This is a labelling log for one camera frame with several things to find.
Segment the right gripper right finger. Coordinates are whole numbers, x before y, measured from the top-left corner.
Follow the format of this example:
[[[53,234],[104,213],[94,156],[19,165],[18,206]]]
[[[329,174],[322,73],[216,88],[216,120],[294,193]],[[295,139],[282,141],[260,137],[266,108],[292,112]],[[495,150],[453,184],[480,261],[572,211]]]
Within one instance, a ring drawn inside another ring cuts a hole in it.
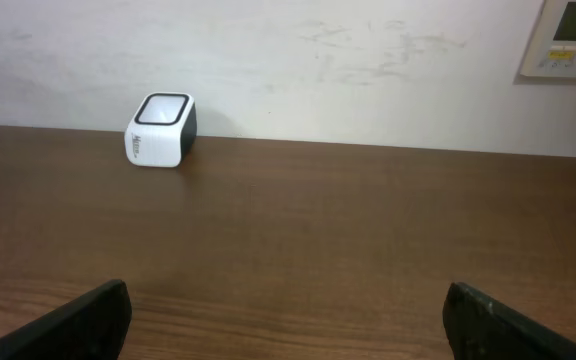
[[[576,360],[576,343],[463,282],[450,285],[443,326],[455,360]]]

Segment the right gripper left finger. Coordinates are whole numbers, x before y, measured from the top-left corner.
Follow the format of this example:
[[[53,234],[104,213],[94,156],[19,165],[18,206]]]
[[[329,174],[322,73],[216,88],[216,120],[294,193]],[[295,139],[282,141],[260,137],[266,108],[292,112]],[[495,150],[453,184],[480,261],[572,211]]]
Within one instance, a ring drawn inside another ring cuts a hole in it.
[[[117,360],[132,319],[126,283],[111,280],[0,338],[0,360]]]

